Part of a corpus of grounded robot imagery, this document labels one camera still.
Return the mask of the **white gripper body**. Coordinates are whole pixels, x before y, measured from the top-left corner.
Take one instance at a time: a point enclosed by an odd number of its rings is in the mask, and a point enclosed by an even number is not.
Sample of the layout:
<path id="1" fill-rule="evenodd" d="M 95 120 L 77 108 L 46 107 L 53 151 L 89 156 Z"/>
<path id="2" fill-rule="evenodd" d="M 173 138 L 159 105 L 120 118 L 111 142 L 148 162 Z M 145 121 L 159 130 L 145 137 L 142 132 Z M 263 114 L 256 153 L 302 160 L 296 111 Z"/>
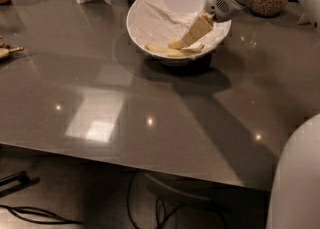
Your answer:
<path id="1" fill-rule="evenodd" d="M 226 22 L 245 8 L 236 0 L 206 0 L 204 10 L 211 14 L 216 22 Z"/>

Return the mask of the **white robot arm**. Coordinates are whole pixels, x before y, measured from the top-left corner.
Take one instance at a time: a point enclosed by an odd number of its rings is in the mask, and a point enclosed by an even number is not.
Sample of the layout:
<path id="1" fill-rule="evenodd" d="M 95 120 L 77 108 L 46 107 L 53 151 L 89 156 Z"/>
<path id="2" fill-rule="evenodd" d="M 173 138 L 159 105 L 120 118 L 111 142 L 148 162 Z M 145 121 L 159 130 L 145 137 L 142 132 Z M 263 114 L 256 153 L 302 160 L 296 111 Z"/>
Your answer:
<path id="1" fill-rule="evenodd" d="M 237 15 L 250 0 L 205 0 L 204 10 L 218 22 Z M 320 33 L 320 0 L 298 0 L 302 18 Z M 320 229 L 320 116 L 302 124 L 279 159 L 266 229 Z"/>

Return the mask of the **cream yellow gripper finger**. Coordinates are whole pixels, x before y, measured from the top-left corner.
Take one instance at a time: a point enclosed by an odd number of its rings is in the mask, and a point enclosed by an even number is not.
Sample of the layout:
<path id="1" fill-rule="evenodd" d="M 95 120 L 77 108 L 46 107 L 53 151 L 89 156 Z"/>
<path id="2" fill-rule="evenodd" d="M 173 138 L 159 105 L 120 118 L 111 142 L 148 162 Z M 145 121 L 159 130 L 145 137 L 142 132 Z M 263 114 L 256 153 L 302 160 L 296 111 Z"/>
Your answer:
<path id="1" fill-rule="evenodd" d="M 184 46 L 189 47 L 208 34 L 213 29 L 213 24 L 214 21 L 211 14 L 200 13 L 182 37 Z"/>

